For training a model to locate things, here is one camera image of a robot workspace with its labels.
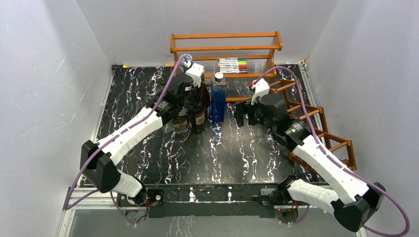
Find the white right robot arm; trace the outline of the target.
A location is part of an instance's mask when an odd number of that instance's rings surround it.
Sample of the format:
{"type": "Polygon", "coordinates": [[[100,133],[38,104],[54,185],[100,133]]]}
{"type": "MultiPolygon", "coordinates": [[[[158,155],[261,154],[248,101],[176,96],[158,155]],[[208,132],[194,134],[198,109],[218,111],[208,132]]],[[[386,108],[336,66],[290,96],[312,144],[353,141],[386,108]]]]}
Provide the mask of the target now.
{"type": "Polygon", "coordinates": [[[253,200],[277,204],[301,201],[332,214],[347,230],[357,232],[378,210],[382,194],[371,185],[353,177],[344,164],[334,158],[322,143],[317,143],[307,124],[293,118],[286,103],[277,94],[258,96],[255,100],[237,103],[234,117],[239,127],[261,125],[288,151],[308,163],[322,176],[331,189],[312,185],[290,175],[270,194],[253,200]]]}

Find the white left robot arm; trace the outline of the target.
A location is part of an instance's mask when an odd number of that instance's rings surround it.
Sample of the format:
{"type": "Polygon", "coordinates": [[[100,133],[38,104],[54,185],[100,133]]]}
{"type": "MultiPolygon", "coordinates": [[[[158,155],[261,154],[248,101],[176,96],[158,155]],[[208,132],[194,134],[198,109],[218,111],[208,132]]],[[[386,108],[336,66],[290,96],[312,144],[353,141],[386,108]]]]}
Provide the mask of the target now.
{"type": "Polygon", "coordinates": [[[117,192],[143,205],[148,188],[135,176],[118,170],[117,164],[144,138],[178,117],[183,108],[198,107],[204,85],[203,76],[177,74],[118,130],[97,142],[86,141],[81,150],[83,176],[101,193],[117,192]]]}

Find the dark bottle rack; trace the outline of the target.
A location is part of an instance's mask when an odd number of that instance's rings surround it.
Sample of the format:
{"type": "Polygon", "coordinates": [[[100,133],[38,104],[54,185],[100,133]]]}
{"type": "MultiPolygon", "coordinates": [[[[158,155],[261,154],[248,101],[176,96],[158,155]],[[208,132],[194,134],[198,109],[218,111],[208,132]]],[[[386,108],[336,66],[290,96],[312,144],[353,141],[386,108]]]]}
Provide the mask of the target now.
{"type": "Polygon", "coordinates": [[[186,109],[182,109],[178,116],[172,119],[171,122],[176,134],[186,133],[189,130],[186,109]]]}

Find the wooden wine rack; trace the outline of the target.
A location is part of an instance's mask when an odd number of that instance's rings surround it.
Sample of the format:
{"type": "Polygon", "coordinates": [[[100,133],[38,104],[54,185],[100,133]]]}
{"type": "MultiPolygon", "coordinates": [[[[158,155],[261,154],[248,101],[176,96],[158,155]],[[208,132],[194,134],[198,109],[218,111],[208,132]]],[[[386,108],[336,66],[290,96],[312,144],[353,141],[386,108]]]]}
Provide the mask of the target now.
{"type": "MultiPolygon", "coordinates": [[[[269,83],[269,86],[271,93],[284,96],[287,111],[292,118],[298,118],[305,123],[308,123],[307,117],[304,115],[302,110],[302,103],[298,101],[292,101],[288,94],[288,90],[296,86],[294,81],[280,79],[277,82],[269,83]]],[[[326,148],[330,152],[346,149],[347,156],[341,162],[343,162],[343,164],[345,164],[350,170],[355,171],[357,169],[357,165],[352,141],[350,139],[345,139],[329,133],[324,108],[310,106],[307,104],[305,106],[311,121],[316,123],[316,134],[323,140],[326,148]]]]}

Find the gold foil wine bottle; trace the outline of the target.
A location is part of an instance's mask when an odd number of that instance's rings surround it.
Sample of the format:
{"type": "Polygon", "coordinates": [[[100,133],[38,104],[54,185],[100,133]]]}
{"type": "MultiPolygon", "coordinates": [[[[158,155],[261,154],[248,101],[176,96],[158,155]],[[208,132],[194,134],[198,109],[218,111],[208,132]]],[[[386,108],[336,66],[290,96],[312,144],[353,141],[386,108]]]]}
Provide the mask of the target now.
{"type": "Polygon", "coordinates": [[[210,110],[210,94],[208,92],[208,88],[204,82],[201,82],[201,101],[203,103],[203,106],[205,108],[206,114],[209,113],[210,110]]]}

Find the silver capped wine bottle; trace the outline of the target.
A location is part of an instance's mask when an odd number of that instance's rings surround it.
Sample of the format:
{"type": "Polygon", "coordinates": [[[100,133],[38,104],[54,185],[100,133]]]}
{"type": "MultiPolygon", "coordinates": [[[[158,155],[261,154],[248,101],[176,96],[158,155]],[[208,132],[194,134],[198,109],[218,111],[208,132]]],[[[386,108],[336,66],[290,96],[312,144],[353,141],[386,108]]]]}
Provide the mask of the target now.
{"type": "Polygon", "coordinates": [[[201,133],[205,127],[206,108],[203,105],[199,107],[188,107],[188,123],[193,133],[201,133]]]}

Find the blue glass bottle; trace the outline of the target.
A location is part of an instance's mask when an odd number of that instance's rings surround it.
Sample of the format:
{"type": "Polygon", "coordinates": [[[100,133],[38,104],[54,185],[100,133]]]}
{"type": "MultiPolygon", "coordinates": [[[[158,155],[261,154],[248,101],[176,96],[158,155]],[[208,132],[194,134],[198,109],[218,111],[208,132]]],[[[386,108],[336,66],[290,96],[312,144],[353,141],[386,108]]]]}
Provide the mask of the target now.
{"type": "Polygon", "coordinates": [[[222,72],[214,74],[211,81],[211,119],[212,122],[219,123],[224,121],[227,97],[227,83],[222,72]]]}

